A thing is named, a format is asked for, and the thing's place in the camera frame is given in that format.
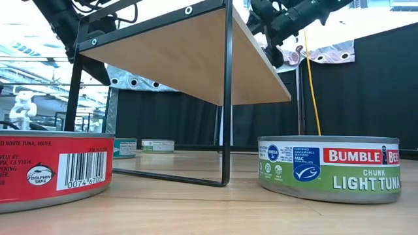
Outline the silver grommeted tarp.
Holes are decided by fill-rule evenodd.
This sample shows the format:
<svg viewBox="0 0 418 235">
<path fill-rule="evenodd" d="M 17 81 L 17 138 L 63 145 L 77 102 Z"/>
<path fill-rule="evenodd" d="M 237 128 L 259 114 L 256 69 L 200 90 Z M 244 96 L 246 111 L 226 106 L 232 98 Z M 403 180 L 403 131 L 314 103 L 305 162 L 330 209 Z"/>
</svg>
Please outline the silver grommeted tarp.
<svg viewBox="0 0 418 235">
<path fill-rule="evenodd" d="M 151 91 L 151 92 L 178 92 L 165 84 L 155 82 L 143 76 L 133 74 L 129 71 L 107 65 L 106 71 L 110 78 L 108 104 L 106 111 L 110 110 L 110 117 L 106 114 L 104 132 L 116 136 L 116 119 L 118 110 L 119 90 Z"/>
<path fill-rule="evenodd" d="M 283 65 L 274 66 L 277 73 L 295 70 L 306 59 L 306 48 L 304 42 L 292 42 L 277 47 L 283 55 Z M 355 42 L 347 40 L 324 47 L 314 47 L 308 42 L 310 61 L 320 64 L 341 64 L 355 61 Z"/>
</svg>

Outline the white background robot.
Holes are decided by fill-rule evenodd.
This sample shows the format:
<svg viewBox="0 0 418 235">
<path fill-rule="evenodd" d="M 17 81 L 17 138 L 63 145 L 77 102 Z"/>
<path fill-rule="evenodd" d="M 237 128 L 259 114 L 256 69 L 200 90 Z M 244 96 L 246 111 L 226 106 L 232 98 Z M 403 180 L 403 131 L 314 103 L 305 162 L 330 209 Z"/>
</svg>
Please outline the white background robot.
<svg viewBox="0 0 418 235">
<path fill-rule="evenodd" d="M 15 97 L 9 118 L 20 130 L 30 130 L 30 118 L 37 115 L 37 105 L 32 102 L 32 91 L 20 91 Z"/>
</svg>

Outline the wooden shelf with black frame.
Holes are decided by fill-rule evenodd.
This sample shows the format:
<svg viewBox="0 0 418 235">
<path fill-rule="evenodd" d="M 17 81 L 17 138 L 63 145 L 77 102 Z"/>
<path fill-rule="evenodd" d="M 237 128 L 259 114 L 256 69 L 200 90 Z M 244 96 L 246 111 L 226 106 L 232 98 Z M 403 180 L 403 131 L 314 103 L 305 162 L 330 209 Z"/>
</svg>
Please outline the wooden shelf with black frame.
<svg viewBox="0 0 418 235">
<path fill-rule="evenodd" d="M 289 102 L 291 94 L 233 6 L 204 0 L 102 35 L 89 25 L 139 0 L 119 0 L 80 19 L 76 34 L 65 130 L 74 129 L 82 66 L 106 63 L 223 108 L 219 181 L 139 170 L 119 174 L 224 187 L 231 172 L 232 108 Z"/>
</svg>

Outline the teal tuna can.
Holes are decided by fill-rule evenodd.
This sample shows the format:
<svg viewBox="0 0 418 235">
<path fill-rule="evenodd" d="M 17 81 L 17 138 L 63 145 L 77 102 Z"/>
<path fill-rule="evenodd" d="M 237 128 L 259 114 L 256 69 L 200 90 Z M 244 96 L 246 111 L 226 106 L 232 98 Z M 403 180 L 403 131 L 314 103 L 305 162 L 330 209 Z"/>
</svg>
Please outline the teal tuna can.
<svg viewBox="0 0 418 235">
<path fill-rule="evenodd" d="M 114 159 L 135 158 L 137 154 L 136 138 L 115 138 L 114 139 Z"/>
</svg>

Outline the black aluminium table frame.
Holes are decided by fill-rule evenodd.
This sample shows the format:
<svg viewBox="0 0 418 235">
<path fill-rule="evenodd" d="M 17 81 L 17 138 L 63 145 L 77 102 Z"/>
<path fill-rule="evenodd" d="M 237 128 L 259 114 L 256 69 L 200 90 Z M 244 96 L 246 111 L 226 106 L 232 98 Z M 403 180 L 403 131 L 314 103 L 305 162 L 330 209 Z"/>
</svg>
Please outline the black aluminium table frame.
<svg viewBox="0 0 418 235">
<path fill-rule="evenodd" d="M 211 145 L 175 144 L 174 151 L 216 151 L 221 153 L 223 151 L 223 147 Z M 232 146 L 231 153 L 232 152 L 258 153 L 258 146 Z M 418 161 L 418 150 L 416 149 L 400 149 L 398 152 L 400 159 Z"/>
</svg>

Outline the black curtain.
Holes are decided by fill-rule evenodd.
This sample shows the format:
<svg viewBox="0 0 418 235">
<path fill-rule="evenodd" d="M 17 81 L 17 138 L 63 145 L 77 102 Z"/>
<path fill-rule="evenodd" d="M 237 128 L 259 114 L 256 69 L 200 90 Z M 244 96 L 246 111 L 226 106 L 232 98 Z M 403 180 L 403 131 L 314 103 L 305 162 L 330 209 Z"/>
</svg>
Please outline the black curtain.
<svg viewBox="0 0 418 235">
<path fill-rule="evenodd" d="M 217 106 L 181 92 L 121 90 L 116 136 L 212 145 Z"/>
<path fill-rule="evenodd" d="M 290 102 L 233 108 L 233 144 L 303 134 L 397 138 L 418 150 L 418 23 L 355 40 L 355 61 L 303 62 L 280 74 Z"/>
</svg>

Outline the Bumble Bee light tuna can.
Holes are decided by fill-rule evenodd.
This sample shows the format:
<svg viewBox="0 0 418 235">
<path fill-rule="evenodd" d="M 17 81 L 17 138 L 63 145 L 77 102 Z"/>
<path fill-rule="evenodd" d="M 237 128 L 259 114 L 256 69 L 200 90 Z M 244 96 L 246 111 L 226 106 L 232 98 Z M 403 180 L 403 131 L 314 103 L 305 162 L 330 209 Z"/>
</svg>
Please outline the Bumble Bee light tuna can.
<svg viewBox="0 0 418 235">
<path fill-rule="evenodd" d="M 402 192 L 399 143 L 377 136 L 260 136 L 259 183 L 308 200 L 396 202 Z"/>
<path fill-rule="evenodd" d="M 163 139 L 142 139 L 142 151 L 145 153 L 172 153 L 174 151 L 174 140 Z"/>
</svg>

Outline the red white tuna can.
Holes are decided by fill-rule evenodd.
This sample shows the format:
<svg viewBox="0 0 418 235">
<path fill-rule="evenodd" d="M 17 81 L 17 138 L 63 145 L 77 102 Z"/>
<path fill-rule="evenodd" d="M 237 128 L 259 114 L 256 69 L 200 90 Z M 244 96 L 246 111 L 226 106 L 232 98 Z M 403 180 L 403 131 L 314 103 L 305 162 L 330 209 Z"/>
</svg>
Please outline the red white tuna can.
<svg viewBox="0 0 418 235">
<path fill-rule="evenodd" d="M 0 130 L 0 214 L 82 200 L 112 181 L 114 136 Z"/>
</svg>

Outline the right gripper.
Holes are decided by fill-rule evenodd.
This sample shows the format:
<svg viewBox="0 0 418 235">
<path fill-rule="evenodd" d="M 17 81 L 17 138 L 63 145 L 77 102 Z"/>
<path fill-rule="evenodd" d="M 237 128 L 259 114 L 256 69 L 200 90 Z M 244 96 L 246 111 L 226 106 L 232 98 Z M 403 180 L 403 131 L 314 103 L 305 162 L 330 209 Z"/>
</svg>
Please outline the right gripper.
<svg viewBox="0 0 418 235">
<path fill-rule="evenodd" d="M 270 28 L 274 18 L 278 15 L 277 9 L 273 6 L 275 0 L 251 0 L 251 10 L 249 11 L 249 18 L 247 26 L 252 35 L 258 33 L 265 34 Z M 284 64 L 283 54 L 275 46 L 268 45 L 264 49 L 268 60 L 271 64 L 280 68 Z"/>
</svg>

